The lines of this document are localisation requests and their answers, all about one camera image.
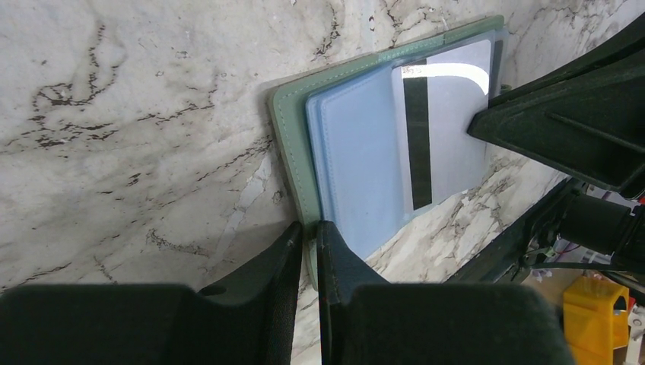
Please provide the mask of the green card holder wallet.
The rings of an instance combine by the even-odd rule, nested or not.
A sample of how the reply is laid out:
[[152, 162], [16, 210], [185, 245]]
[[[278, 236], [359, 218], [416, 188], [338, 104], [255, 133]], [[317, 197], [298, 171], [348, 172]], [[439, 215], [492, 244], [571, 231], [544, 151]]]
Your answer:
[[308, 96], [316, 90], [346, 81], [351, 76], [384, 62], [435, 51], [491, 30], [503, 29], [503, 15], [483, 17], [451, 30], [426, 35], [400, 46], [367, 53], [315, 71], [277, 87], [269, 97], [268, 107], [276, 134], [275, 140], [285, 165], [298, 219], [304, 225], [303, 257], [313, 289], [318, 288], [315, 229], [323, 211], [319, 201], [305, 111]]

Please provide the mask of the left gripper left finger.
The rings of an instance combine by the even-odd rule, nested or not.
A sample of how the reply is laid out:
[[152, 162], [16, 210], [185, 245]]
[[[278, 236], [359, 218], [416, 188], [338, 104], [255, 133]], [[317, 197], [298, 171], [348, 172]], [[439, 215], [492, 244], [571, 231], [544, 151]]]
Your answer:
[[201, 290], [24, 285], [1, 296], [3, 364], [287, 364], [303, 228]]

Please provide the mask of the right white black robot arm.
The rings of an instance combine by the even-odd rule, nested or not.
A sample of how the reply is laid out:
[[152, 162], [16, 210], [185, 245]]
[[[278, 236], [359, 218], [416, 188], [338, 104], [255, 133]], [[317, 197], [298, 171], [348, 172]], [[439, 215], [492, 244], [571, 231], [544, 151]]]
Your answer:
[[[596, 186], [644, 199], [644, 19], [592, 51], [495, 97], [469, 134], [566, 173], [544, 198], [459, 269], [454, 282], [512, 282], [539, 269], [606, 273], [643, 285], [644, 208], [585, 193]], [[608, 264], [548, 262], [558, 238], [610, 256]]]

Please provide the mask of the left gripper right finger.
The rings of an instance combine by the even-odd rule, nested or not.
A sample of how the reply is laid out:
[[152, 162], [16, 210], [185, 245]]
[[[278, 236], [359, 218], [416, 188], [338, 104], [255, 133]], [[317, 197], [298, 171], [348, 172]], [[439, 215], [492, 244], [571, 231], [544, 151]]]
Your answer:
[[549, 304], [521, 284], [390, 283], [321, 221], [324, 364], [572, 364]]

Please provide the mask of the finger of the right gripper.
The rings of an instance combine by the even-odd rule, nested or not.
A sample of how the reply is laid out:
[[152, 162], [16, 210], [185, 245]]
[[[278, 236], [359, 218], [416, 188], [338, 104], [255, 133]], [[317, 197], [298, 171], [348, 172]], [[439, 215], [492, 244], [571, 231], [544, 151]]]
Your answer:
[[604, 87], [644, 76], [644, 15], [607, 41], [555, 71], [495, 97], [491, 109], [541, 103], [568, 92]]
[[478, 113], [468, 133], [613, 192], [644, 191], [644, 52]]

